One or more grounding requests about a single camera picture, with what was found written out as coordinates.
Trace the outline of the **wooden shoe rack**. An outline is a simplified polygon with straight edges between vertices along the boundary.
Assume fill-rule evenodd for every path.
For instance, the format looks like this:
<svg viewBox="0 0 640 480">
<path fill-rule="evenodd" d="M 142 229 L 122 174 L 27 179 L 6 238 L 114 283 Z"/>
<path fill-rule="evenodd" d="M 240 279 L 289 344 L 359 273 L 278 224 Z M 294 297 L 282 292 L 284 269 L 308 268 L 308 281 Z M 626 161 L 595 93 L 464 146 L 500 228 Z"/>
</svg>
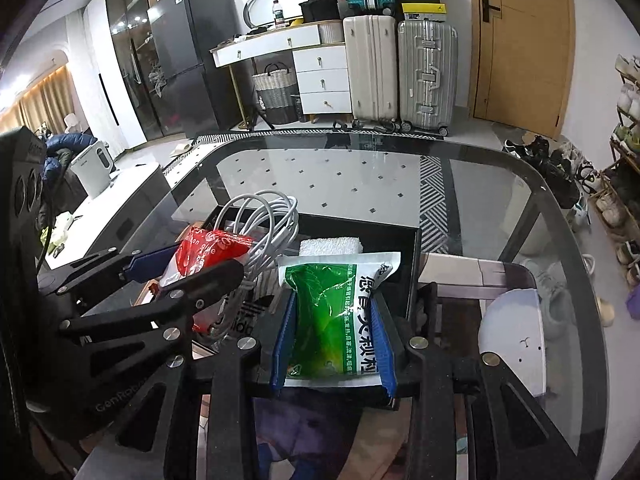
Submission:
<svg viewBox="0 0 640 480">
<path fill-rule="evenodd" d="M 617 55 L 622 86 L 611 133 L 612 165 L 600 172 L 603 188 L 592 203 L 616 244 L 615 255 L 628 286 L 639 285 L 639 58 Z"/>
</svg>

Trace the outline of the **dark glass cabinet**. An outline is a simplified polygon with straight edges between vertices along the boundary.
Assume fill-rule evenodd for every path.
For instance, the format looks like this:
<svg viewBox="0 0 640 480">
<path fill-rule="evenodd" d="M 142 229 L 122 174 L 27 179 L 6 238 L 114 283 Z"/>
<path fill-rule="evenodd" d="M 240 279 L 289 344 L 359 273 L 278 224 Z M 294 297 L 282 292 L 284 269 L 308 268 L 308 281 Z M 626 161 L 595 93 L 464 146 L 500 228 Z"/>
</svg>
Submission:
<svg viewBox="0 0 640 480">
<path fill-rule="evenodd" d="M 105 0 L 122 81 L 146 140 L 183 132 L 169 92 L 148 17 L 149 0 Z"/>
</svg>

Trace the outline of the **black cardboard box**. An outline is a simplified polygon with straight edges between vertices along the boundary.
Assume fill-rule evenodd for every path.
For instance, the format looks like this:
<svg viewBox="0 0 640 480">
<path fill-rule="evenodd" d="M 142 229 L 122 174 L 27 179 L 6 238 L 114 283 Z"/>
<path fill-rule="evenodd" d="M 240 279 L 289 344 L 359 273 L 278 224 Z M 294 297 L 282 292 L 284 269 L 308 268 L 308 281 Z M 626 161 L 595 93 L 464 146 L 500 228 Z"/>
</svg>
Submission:
<svg viewBox="0 0 640 480">
<path fill-rule="evenodd" d="M 245 293 L 278 274 L 290 290 L 271 357 L 270 387 L 336 388 L 342 380 L 376 376 L 396 396 L 405 346 L 388 303 L 398 293 L 382 285 L 418 256 L 398 250 L 360 252 L 342 238 L 308 238 L 297 255 L 290 246 L 304 225 L 297 200 L 277 193 L 242 194 L 221 207 L 213 229 L 192 228 L 160 277 L 161 294 L 186 286 L 215 264 L 235 260 L 244 278 L 221 300 L 218 321 L 231 322 Z"/>
</svg>

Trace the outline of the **water bottle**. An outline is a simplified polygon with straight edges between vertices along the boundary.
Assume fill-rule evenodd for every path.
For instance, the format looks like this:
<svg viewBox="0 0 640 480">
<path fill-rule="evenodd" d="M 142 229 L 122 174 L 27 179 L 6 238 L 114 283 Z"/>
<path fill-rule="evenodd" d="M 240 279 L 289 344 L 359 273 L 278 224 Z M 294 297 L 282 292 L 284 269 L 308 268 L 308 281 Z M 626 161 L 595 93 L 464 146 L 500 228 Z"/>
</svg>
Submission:
<svg viewBox="0 0 640 480">
<path fill-rule="evenodd" d="M 273 26 L 275 28 L 283 28 L 286 26 L 282 6 L 279 0 L 272 2 Z"/>
</svg>

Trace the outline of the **white low cabinet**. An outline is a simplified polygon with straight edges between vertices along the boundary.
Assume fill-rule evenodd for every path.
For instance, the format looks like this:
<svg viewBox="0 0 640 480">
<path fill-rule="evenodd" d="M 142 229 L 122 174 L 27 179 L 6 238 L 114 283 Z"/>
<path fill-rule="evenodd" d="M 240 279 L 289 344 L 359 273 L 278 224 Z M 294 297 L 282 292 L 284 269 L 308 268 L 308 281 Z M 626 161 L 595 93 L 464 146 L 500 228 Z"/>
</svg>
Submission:
<svg viewBox="0 0 640 480">
<path fill-rule="evenodd" d="M 152 156 L 118 170 L 100 195 L 55 219 L 47 267 L 56 269 L 103 249 L 124 247 L 169 191 L 162 166 Z"/>
</svg>

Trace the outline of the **red white packet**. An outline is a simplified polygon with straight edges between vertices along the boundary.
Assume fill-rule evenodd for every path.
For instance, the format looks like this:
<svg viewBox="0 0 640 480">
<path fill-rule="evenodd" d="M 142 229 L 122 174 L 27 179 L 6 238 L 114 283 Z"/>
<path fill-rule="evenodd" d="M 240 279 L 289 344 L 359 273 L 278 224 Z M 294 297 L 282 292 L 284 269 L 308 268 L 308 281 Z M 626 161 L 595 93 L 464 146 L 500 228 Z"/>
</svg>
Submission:
<svg viewBox="0 0 640 480">
<path fill-rule="evenodd" d="M 181 239 L 175 255 L 169 261 L 153 292 L 156 293 L 157 298 L 160 298 L 162 288 L 226 260 L 235 259 L 244 266 L 248 261 L 248 253 L 252 246 L 253 240 L 247 235 L 190 226 L 184 232 L 184 237 Z M 231 298 L 232 310 L 236 310 L 240 305 L 243 281 L 234 292 L 224 296 L 224 298 Z M 194 330 L 196 332 L 207 332 L 212 336 L 212 329 L 221 318 L 224 298 L 194 314 Z"/>
</svg>

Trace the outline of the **anime print desk mat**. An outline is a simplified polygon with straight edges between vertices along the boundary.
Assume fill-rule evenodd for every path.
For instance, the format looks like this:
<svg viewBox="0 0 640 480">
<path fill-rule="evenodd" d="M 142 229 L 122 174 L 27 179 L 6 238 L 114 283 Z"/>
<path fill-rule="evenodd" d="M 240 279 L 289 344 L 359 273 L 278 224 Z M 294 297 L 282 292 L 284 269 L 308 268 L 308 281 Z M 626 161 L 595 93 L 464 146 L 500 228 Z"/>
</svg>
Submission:
<svg viewBox="0 0 640 480">
<path fill-rule="evenodd" d="M 405 346 L 398 393 L 411 396 L 413 407 L 405 475 L 409 479 L 452 479 L 457 474 L 454 400 L 462 396 L 468 419 L 470 477 L 473 479 L 548 479 L 552 452 L 563 439 L 539 403 L 504 359 L 484 353 L 458 359 L 420 341 L 406 322 L 393 318 Z M 195 474 L 201 398 L 209 394 L 207 477 L 265 479 L 274 463 L 286 460 L 297 479 L 324 479 L 334 458 L 345 458 L 354 418 L 342 406 L 324 419 L 288 422 L 277 441 L 259 439 L 255 408 L 270 401 L 270 385 L 253 376 L 257 367 L 270 370 L 273 335 L 255 339 L 248 349 L 233 346 L 225 358 L 191 362 L 195 392 L 195 424 L 185 438 L 113 437 L 90 456 L 82 470 L 92 478 L 186 479 Z M 292 439 L 286 446 L 284 440 Z"/>
</svg>

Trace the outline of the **cream suitcase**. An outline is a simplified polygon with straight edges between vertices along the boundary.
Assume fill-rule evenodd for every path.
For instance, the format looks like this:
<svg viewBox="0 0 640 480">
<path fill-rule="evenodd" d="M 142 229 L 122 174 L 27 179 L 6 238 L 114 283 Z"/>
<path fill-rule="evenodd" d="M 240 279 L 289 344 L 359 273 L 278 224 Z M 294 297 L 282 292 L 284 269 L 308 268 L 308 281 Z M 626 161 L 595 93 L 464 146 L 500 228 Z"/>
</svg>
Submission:
<svg viewBox="0 0 640 480">
<path fill-rule="evenodd" d="M 346 62 L 352 116 L 356 119 L 396 119 L 398 68 L 396 21 L 386 15 L 344 18 Z"/>
</svg>

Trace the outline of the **silver suitcase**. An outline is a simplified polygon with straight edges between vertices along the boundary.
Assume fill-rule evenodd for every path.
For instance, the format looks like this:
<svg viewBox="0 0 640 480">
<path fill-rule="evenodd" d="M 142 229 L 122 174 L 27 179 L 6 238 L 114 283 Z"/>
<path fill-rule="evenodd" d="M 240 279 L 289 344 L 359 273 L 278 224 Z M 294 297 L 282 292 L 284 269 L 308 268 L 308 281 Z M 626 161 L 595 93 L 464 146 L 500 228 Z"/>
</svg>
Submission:
<svg viewBox="0 0 640 480">
<path fill-rule="evenodd" d="M 398 24 L 399 116 L 413 128 L 448 136 L 456 98 L 458 34 L 446 22 Z"/>
</svg>

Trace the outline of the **white electric kettle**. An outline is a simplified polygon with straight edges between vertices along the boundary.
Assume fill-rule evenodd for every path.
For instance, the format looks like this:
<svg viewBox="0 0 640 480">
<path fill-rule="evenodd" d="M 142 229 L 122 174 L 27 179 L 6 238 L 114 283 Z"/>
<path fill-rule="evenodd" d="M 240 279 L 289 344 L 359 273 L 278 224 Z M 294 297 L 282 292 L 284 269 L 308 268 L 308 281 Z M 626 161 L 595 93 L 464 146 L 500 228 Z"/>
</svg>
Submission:
<svg viewBox="0 0 640 480">
<path fill-rule="evenodd" d="M 70 163 L 70 170 L 92 200 L 111 185 L 114 168 L 114 160 L 102 141 L 89 145 Z"/>
</svg>

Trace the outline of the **white drawer desk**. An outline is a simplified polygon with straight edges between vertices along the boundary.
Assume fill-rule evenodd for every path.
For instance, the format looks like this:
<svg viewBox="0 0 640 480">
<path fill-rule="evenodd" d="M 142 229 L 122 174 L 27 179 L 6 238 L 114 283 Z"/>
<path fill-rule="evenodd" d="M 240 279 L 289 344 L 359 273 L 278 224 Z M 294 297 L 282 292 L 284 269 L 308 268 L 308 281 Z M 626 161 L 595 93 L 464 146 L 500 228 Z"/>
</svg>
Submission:
<svg viewBox="0 0 640 480">
<path fill-rule="evenodd" d="M 344 28 L 341 20 L 326 20 L 245 35 L 213 48 L 218 67 L 262 56 L 292 55 L 297 88 L 306 115 L 338 115 L 352 111 Z"/>
</svg>

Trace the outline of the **wooden door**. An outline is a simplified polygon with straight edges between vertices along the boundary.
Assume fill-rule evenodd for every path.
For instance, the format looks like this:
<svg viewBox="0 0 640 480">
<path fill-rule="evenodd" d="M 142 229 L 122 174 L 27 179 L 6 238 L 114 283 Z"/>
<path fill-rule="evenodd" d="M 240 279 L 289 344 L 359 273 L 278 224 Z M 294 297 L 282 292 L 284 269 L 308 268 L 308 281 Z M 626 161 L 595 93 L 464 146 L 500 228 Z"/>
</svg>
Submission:
<svg viewBox="0 0 640 480">
<path fill-rule="evenodd" d="M 574 0 L 472 0 L 472 116 L 557 139 L 574 54 Z"/>
</svg>

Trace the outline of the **green medicine pouch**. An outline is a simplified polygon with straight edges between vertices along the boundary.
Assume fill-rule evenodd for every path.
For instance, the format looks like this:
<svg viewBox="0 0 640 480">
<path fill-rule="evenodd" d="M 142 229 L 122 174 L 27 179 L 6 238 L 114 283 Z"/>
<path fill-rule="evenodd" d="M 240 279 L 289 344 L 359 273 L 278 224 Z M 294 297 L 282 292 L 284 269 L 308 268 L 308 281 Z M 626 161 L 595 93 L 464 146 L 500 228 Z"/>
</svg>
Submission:
<svg viewBox="0 0 640 480">
<path fill-rule="evenodd" d="M 280 284 L 297 292 L 295 346 L 287 382 L 328 382 L 378 374 L 371 299 L 400 263 L 400 252 L 278 260 Z"/>
</svg>

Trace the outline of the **white foam block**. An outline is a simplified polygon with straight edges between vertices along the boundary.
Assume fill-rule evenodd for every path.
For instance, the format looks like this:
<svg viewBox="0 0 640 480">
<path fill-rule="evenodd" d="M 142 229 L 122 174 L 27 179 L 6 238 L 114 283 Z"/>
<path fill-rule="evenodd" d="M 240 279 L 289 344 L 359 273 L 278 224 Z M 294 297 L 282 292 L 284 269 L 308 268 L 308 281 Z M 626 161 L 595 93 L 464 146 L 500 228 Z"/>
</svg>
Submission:
<svg viewBox="0 0 640 480">
<path fill-rule="evenodd" d="M 362 251 L 358 237 L 308 238 L 299 244 L 299 255 L 302 257 L 357 255 Z"/>
</svg>

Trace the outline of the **blue down jacket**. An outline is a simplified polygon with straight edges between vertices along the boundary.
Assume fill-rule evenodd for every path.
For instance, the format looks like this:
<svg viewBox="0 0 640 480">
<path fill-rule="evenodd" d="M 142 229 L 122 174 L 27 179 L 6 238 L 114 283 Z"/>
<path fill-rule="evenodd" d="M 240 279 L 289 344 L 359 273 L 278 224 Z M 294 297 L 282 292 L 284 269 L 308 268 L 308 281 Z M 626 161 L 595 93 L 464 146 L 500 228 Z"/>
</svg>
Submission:
<svg viewBox="0 0 640 480">
<path fill-rule="evenodd" d="M 98 139 L 90 133 L 62 133 L 47 140 L 47 155 L 42 178 L 47 185 L 54 185 L 62 177 L 70 162 Z"/>
</svg>

